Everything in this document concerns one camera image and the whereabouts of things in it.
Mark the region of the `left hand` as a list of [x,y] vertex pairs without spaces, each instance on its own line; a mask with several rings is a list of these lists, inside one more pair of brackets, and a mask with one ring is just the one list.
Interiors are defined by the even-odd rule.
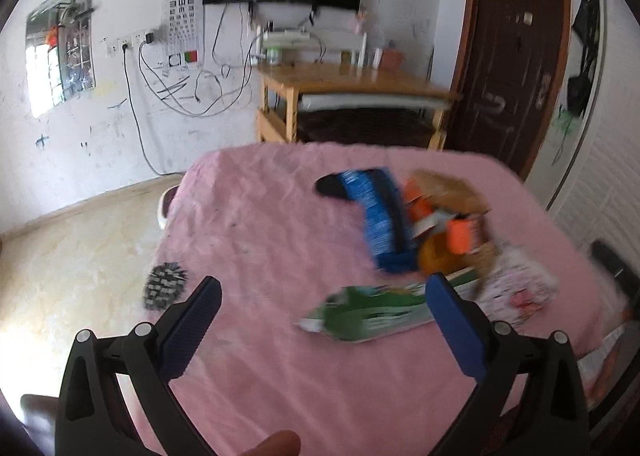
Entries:
[[283,430],[273,433],[241,456],[298,456],[302,442],[297,433]]

